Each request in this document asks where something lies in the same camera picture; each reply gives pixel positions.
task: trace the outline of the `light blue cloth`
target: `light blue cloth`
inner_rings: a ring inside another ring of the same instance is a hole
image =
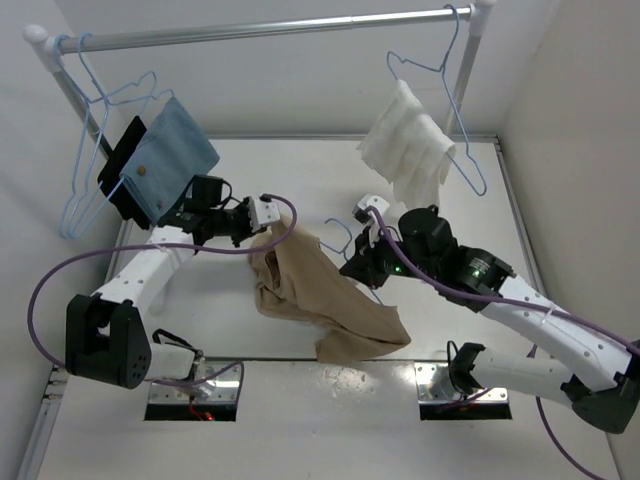
[[[123,184],[149,222],[173,206],[194,175],[209,173],[220,156],[184,107],[171,98],[122,168]]]

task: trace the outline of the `white cloth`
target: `white cloth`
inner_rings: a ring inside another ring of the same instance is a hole
[[[455,144],[427,115],[406,82],[398,80],[393,100],[358,146],[362,160],[393,184],[397,201],[407,208],[440,203],[455,155]]]

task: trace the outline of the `beige cloth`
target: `beige cloth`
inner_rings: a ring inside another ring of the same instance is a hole
[[[271,226],[254,246],[284,234],[290,220]],[[394,352],[411,342],[396,307],[371,301],[300,227],[274,250],[249,255],[257,275],[256,306],[263,315],[311,321],[331,331],[316,342],[321,362],[348,363]]]

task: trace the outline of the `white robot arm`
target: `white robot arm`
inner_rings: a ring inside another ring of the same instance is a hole
[[[196,250],[162,244],[203,245],[213,237],[240,242],[280,219],[275,202],[247,197],[233,209],[220,208],[222,179],[194,177],[192,194],[155,227],[143,250],[92,295],[77,295],[67,307],[66,369],[125,388],[143,380],[192,379],[202,353],[167,332],[147,332],[144,318],[152,301]]]
[[[360,207],[355,216],[366,227],[355,240],[353,257],[340,269],[343,275],[370,288],[381,287],[391,275],[417,277],[397,250],[420,272],[448,287],[450,291],[439,291],[448,301],[500,322],[552,356],[544,360],[503,355],[481,344],[465,343],[449,366],[450,381],[458,390],[468,394],[489,387],[517,390],[566,405],[601,430],[624,431],[640,401],[640,361],[623,345],[554,315],[564,310],[491,253],[458,245],[436,206],[404,214],[398,222],[399,241],[385,238],[382,232],[372,241],[367,213],[372,205]],[[474,298],[464,298],[460,291]],[[544,308],[537,311],[489,298],[479,301],[478,295]]]

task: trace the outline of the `blue wire hanger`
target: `blue wire hanger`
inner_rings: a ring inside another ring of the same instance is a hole
[[[454,16],[456,17],[456,29],[453,32],[453,37],[451,38],[451,43],[449,44],[449,48],[447,48],[447,51],[445,52],[444,57],[442,58],[442,63],[440,64],[440,66],[438,68],[429,67],[428,65],[423,65],[423,64],[415,62],[415,61],[413,61],[411,59],[402,58],[397,53],[389,50],[387,52],[387,68],[391,72],[391,75],[393,75],[393,78],[398,80],[399,77],[396,74],[396,72],[393,70],[393,67],[391,66],[391,58],[393,57],[393,58],[397,59],[400,62],[400,64],[408,63],[410,65],[414,65],[416,67],[420,67],[420,68],[424,68],[425,70],[429,70],[430,72],[435,72],[435,73],[440,73],[441,74],[442,83],[444,84],[444,90],[445,90],[445,92],[447,92],[447,97],[449,98],[449,104],[451,105],[451,108],[453,109],[453,112],[454,112],[455,117],[456,117],[456,121],[458,122],[458,125],[460,125],[460,130],[462,131],[462,135],[464,136],[464,142],[465,142],[465,145],[466,145],[465,154],[466,154],[467,158],[476,167],[476,170],[478,171],[478,174],[480,175],[480,179],[482,180],[482,189],[478,190],[476,188],[476,186],[471,182],[471,180],[469,179],[467,174],[462,170],[460,165],[458,165],[458,162],[456,162],[455,159],[449,153],[447,153],[447,157],[449,157],[449,160],[451,160],[451,163],[453,163],[455,165],[455,167],[458,169],[460,174],[463,176],[463,178],[466,180],[466,182],[469,184],[469,186],[475,192],[475,194],[478,195],[479,197],[482,197],[487,193],[487,182],[486,182],[486,180],[484,178],[484,175],[482,174],[482,170],[480,169],[480,166],[478,165],[478,162],[471,155],[471,147],[469,145],[469,137],[467,136],[467,131],[464,128],[464,124],[462,123],[462,119],[460,118],[460,112],[458,111],[458,107],[456,106],[456,104],[455,104],[455,102],[453,100],[453,97],[451,96],[451,91],[449,90],[449,85],[447,84],[447,78],[446,78],[446,75],[447,75],[447,63],[449,61],[449,55],[451,54],[451,50],[453,50],[453,46],[455,45],[456,39],[458,38],[458,32],[460,31],[460,16],[458,15],[458,11],[456,10],[456,8],[453,5],[445,5],[443,8],[450,8],[453,11]]]
[[[349,229],[349,227],[347,227],[341,220],[338,220],[337,218],[327,218],[324,221],[324,224],[328,224],[329,222],[334,222],[337,223],[338,225],[340,225],[342,228],[344,228],[344,230],[347,232],[347,234],[349,235],[349,240],[347,240],[347,242],[344,244],[344,246],[340,249],[334,248],[331,245],[328,245],[326,243],[324,243],[322,240],[320,240],[320,245],[322,245],[324,248],[326,248],[327,250],[332,251],[333,253],[337,253],[338,255],[342,256],[342,258],[344,259],[344,261],[348,261],[349,257],[347,257],[347,248],[349,248],[349,246],[351,245],[351,243],[353,242],[353,233],[351,233],[351,230]],[[371,292],[371,295],[373,296],[373,298],[376,299],[376,301],[380,304],[384,306],[384,303],[382,303],[382,300],[380,300],[380,297],[378,296],[378,294],[376,292],[374,292],[372,289],[370,289],[369,287],[367,287],[369,289],[369,292]]]
[[[91,83],[98,91],[99,95],[93,99],[91,99],[89,95],[87,95],[87,93],[85,93],[85,91],[78,85],[78,83],[73,79],[73,77],[69,74],[64,64],[62,63],[62,59],[60,56],[60,49],[59,49],[60,42],[69,37],[67,35],[58,36],[56,38],[55,45],[54,45],[54,56],[55,56],[56,63],[58,64],[58,67],[60,67],[60,70],[62,71],[64,76],[69,80],[71,85],[73,85],[74,89],[80,95],[82,101],[84,102],[84,106],[86,110],[86,113],[83,119],[83,124],[82,124],[82,134],[80,136],[80,143],[78,145],[76,159],[73,167],[73,173],[71,176],[71,195],[64,205],[64,208],[62,210],[62,215],[60,217],[60,224],[58,226],[58,233],[62,238],[74,238],[74,239],[80,238],[84,234],[84,232],[87,230],[87,228],[89,228],[95,222],[98,215],[102,212],[104,207],[109,202],[109,199],[111,198],[111,196],[120,187],[120,185],[123,182],[123,180],[120,179],[120,181],[116,184],[113,190],[109,193],[109,195],[107,195],[107,197],[102,201],[102,203],[98,206],[98,208],[91,214],[91,216],[84,223],[84,225],[80,226],[84,217],[87,215],[87,213],[91,209],[91,205],[93,204],[95,198],[100,192],[100,186],[102,185],[102,182],[100,182],[98,184],[98,187],[95,189],[95,191],[91,194],[89,193],[91,176],[95,167],[95,163],[96,163],[95,161],[96,161],[96,156],[97,156],[99,145],[100,145],[100,140],[104,136],[104,129],[109,119],[111,107],[126,105],[129,103],[135,103],[135,102],[142,102],[142,106],[140,108],[140,111],[138,112],[138,116],[142,116],[150,100],[159,100],[160,97],[166,94],[170,94],[171,96],[174,96],[173,90],[171,89],[166,89],[166,90],[162,90],[159,93],[155,93],[157,83],[158,83],[158,78],[156,73],[152,70],[142,75],[140,78],[138,78],[138,80],[122,85],[111,92],[104,91],[100,83],[98,82],[98,79],[89,68],[88,63],[86,62],[82,54],[83,42],[84,42],[84,39],[88,36],[91,36],[91,34],[83,33],[78,37],[77,55],[85,71],[89,74],[89,77],[91,78]],[[151,85],[145,95],[129,98],[126,100],[119,100],[119,101],[115,101],[113,99],[114,96],[118,94],[122,94],[130,88],[140,87],[143,83],[147,83],[149,81],[151,82]],[[100,103],[104,105],[104,114],[102,116],[102,121],[100,123],[98,132],[93,132],[93,134],[97,134],[98,136],[96,138],[95,147],[93,148],[93,151],[91,154],[91,159],[89,160],[89,163],[86,167],[87,168],[86,174],[82,181],[82,188],[84,189],[84,191],[80,193],[78,192],[78,188],[76,185],[77,183],[79,183],[78,176],[79,176],[79,170],[81,167],[82,152],[84,149],[85,138],[88,133],[89,118],[91,115],[91,106],[100,104]]]

